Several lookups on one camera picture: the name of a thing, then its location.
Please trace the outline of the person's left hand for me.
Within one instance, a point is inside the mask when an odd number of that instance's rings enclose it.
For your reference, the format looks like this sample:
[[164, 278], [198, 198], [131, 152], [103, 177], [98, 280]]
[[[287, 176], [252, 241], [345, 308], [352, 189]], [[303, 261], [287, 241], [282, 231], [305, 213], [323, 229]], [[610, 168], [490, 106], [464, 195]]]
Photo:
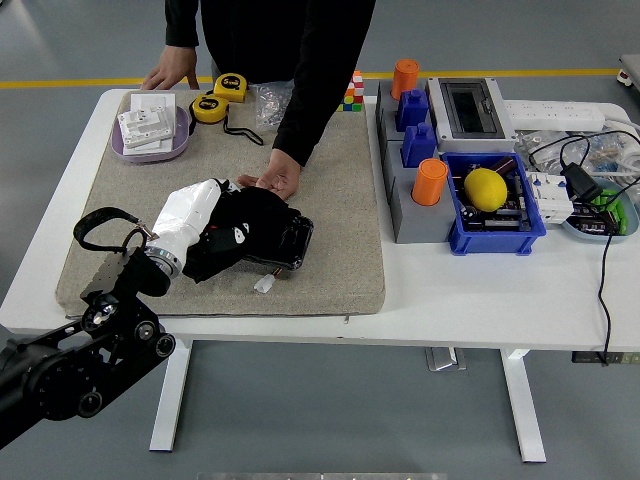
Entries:
[[268, 166], [261, 176], [243, 174], [237, 178], [237, 182], [243, 187], [263, 188], [282, 200], [288, 200], [298, 190], [300, 174], [301, 166], [290, 155], [274, 148]]

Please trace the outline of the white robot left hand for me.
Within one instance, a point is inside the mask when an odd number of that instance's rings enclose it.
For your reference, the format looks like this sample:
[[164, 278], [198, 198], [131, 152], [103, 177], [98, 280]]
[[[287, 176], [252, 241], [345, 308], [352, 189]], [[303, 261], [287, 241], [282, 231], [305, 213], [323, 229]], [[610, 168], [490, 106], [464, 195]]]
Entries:
[[172, 192], [152, 228], [156, 238], [147, 246], [175, 257], [185, 254], [199, 240], [221, 195], [239, 191], [229, 180], [208, 179]]

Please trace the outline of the person's right hand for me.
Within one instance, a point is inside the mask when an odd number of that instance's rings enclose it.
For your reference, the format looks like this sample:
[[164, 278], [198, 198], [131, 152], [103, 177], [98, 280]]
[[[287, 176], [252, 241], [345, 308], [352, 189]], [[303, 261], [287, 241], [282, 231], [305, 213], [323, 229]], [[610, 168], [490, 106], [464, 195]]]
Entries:
[[185, 79], [190, 89], [198, 90], [196, 65], [197, 55], [193, 47], [166, 45], [158, 64], [144, 78], [141, 89], [169, 90]]

